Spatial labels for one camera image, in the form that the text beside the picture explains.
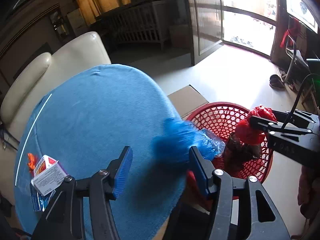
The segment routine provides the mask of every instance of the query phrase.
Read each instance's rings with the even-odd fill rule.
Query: metal bolt
[[[101,176],[105,176],[109,173],[109,171],[107,171],[106,169],[102,169],[100,171],[98,171],[98,173],[101,175]]]
[[[257,178],[255,177],[255,176],[250,176],[249,177],[249,180],[251,181],[251,182],[257,182]]]
[[[64,177],[64,181],[65,181],[65,182],[70,182],[70,181],[72,181],[72,176],[71,176],[71,175],[65,176],[65,177]]]
[[[216,169],[216,170],[214,170],[214,174],[221,176],[223,174],[223,170]]]

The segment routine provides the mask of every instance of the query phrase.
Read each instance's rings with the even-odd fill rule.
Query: table
[[[185,185],[185,171],[166,168],[152,152],[152,139],[163,134],[169,117],[180,118],[158,85],[124,65],[91,68],[44,96],[27,123],[15,163],[16,174],[22,153],[14,193],[23,229],[32,233],[41,216],[31,203],[28,152],[59,160],[68,174],[81,179],[106,168],[129,145],[132,166],[124,193],[111,201],[111,208],[121,240],[152,239]],[[87,198],[84,222],[92,239]]]

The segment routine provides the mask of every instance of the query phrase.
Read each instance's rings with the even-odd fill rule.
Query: white carton
[[[34,169],[31,184],[45,196],[59,187],[66,175],[57,160],[44,155]]]

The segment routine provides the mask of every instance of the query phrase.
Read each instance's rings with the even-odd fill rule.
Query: open door
[[[185,4],[195,65],[223,45],[222,0],[185,0]]]

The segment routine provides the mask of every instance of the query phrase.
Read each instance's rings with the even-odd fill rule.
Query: white tiled floor
[[[190,54],[174,50],[177,57],[158,53],[142,60],[126,63],[150,75],[169,95],[191,84],[209,102],[227,101],[253,108],[259,104],[274,110],[290,110],[295,94],[289,89],[275,91],[269,86],[269,77],[276,67],[267,59],[254,53],[224,45],[199,64],[190,66]],[[290,235],[300,234],[304,217],[297,203],[301,165],[274,153],[271,171],[263,183],[278,208]],[[237,201],[234,201],[232,222],[237,221]]]

